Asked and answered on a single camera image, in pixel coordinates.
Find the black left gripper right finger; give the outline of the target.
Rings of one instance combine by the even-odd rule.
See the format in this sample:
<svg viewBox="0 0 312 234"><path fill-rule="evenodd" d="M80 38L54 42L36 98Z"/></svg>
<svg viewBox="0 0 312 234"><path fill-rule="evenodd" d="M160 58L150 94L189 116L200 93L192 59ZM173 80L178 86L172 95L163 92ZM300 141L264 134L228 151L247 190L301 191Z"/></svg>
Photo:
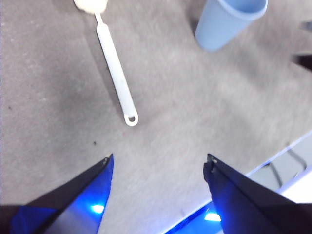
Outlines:
<svg viewBox="0 0 312 234"><path fill-rule="evenodd" d="M203 177L226 234L310 234L312 205L295 203L212 154Z"/></svg>

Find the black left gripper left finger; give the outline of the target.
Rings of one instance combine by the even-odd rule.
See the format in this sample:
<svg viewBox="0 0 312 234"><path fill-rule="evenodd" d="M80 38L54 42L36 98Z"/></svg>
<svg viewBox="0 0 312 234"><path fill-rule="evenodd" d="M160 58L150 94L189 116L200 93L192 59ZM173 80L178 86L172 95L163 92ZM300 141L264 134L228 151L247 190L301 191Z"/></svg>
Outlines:
<svg viewBox="0 0 312 234"><path fill-rule="evenodd" d="M114 170L109 155L63 185L23 205L0 207L2 234L96 234Z"/></svg>

